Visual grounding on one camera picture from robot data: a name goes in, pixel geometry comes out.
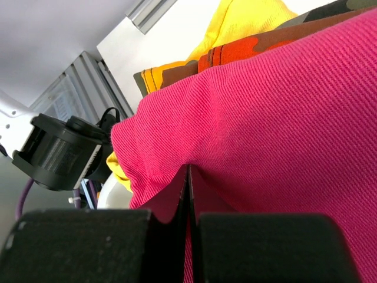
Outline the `grey yellow camouflage trousers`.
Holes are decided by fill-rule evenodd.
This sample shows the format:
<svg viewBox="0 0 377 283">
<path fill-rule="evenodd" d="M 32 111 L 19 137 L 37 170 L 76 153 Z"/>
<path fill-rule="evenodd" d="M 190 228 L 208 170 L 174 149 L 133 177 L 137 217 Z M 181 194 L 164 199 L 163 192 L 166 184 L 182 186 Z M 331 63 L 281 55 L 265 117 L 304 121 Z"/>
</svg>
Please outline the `grey yellow camouflage trousers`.
<svg viewBox="0 0 377 283">
<path fill-rule="evenodd" d="M 282 1 L 221 1 L 204 39 L 185 61 L 133 75 L 142 96 L 208 68 L 245 60 L 376 7 L 376 1 L 334 1 L 295 15 Z"/>
</svg>

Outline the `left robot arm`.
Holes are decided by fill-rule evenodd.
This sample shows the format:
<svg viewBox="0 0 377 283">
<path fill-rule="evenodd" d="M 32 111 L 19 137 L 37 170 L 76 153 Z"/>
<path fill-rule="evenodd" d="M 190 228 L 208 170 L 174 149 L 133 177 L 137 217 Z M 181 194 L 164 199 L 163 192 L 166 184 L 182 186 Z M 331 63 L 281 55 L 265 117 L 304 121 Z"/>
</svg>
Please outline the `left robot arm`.
<svg viewBox="0 0 377 283">
<path fill-rule="evenodd" d="M 53 190 L 74 190 L 83 179 L 105 183 L 112 153 L 110 130 L 120 121 L 108 108 L 97 124 L 77 116 L 61 121 L 36 113 L 1 93 L 1 153 L 34 182 Z"/>
</svg>

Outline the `orange camouflage trousers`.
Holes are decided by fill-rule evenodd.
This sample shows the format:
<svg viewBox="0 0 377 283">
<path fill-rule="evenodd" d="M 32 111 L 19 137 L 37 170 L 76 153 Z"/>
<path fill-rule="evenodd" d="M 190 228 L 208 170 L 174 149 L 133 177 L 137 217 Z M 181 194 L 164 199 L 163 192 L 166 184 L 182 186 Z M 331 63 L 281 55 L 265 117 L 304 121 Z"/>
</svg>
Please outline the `orange camouflage trousers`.
<svg viewBox="0 0 377 283">
<path fill-rule="evenodd" d="M 290 44 L 372 8 L 376 8 L 376 1 L 334 1 L 320 6 L 282 23 L 272 31 L 251 35 L 214 47 L 198 60 L 164 70 L 161 88 L 170 86 L 208 68 L 245 60 L 265 51 Z"/>
</svg>

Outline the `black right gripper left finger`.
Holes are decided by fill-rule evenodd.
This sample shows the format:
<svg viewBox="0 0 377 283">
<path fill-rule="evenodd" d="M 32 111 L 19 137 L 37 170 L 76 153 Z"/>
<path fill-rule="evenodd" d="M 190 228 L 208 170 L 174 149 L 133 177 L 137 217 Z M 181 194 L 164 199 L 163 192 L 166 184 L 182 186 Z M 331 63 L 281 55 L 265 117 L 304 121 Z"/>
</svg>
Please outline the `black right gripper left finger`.
<svg viewBox="0 0 377 283">
<path fill-rule="evenodd" d="M 1 251 L 2 282 L 183 282 L 187 166 L 138 209 L 25 214 Z"/>
</svg>

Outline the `magenta trousers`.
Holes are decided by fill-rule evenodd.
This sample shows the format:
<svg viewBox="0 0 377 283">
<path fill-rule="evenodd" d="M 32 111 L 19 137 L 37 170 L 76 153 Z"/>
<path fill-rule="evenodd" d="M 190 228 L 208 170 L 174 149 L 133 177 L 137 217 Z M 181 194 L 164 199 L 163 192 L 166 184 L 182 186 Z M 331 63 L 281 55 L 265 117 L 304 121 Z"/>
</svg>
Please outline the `magenta trousers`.
<svg viewBox="0 0 377 283">
<path fill-rule="evenodd" d="M 376 281 L 376 10 L 145 97 L 111 141 L 137 208 L 184 164 L 241 212 L 315 212 Z"/>
</svg>

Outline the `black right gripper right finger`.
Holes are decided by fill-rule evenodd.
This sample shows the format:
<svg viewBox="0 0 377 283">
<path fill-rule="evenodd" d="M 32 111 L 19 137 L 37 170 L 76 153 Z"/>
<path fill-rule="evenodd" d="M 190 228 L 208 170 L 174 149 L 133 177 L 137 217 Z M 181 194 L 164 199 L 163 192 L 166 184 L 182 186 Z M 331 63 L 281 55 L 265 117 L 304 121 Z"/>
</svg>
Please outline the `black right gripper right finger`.
<svg viewBox="0 0 377 283">
<path fill-rule="evenodd" d="M 322 214 L 238 213 L 188 168 L 195 282 L 360 282 L 338 225 Z"/>
</svg>

